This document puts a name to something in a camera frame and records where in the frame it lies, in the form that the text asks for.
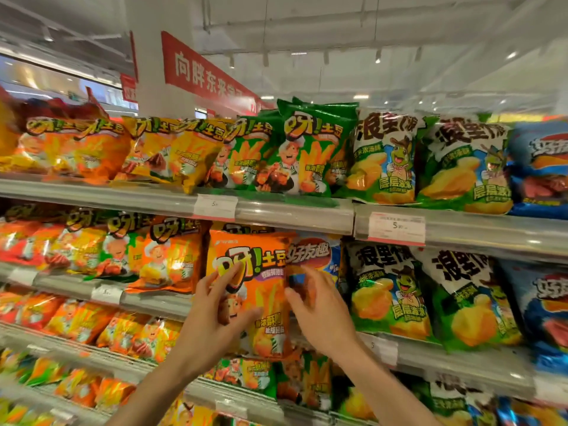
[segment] forearm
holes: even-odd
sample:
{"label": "forearm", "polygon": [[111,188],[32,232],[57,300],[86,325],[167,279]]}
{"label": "forearm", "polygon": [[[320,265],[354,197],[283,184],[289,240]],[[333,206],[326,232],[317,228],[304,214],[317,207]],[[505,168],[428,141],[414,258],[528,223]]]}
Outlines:
{"label": "forearm", "polygon": [[362,343],[342,357],[337,364],[363,394],[381,426],[440,426],[430,410]]}
{"label": "forearm", "polygon": [[195,377],[184,377],[174,362],[158,365],[138,385],[128,403],[106,426],[156,426],[176,397]]}

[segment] person's right hand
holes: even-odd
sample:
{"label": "person's right hand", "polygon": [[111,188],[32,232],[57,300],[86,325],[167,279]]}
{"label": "person's right hand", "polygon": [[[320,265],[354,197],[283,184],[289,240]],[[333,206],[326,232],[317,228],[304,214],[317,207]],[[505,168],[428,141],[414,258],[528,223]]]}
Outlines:
{"label": "person's right hand", "polygon": [[349,354],[359,346],[347,305],[330,274],[306,266],[302,269],[306,273],[304,284],[309,292],[315,292],[313,305],[306,306],[292,288],[286,289],[286,298],[308,342],[341,365],[343,359],[348,361]]}

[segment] white ceiling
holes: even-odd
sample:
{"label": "white ceiling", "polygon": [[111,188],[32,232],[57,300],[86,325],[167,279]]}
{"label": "white ceiling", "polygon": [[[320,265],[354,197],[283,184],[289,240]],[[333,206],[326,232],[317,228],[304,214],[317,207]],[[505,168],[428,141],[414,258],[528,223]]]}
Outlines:
{"label": "white ceiling", "polygon": [[[132,72],[123,0],[3,1],[0,8],[10,13],[0,17],[6,44],[20,43],[67,63],[87,62],[100,74]],[[19,8],[7,8],[6,1]],[[188,20],[195,50],[259,95],[323,103],[364,93],[370,95],[365,104],[377,107],[551,112],[568,70],[568,0],[192,4]],[[44,19],[53,25],[54,42],[43,38]],[[95,45],[69,41],[72,34],[117,38]],[[422,57],[416,61],[418,48]],[[380,64],[374,62],[377,49]],[[292,56],[292,51],[308,54]],[[506,60],[511,51],[517,56]],[[229,69],[231,53],[235,69]]]}

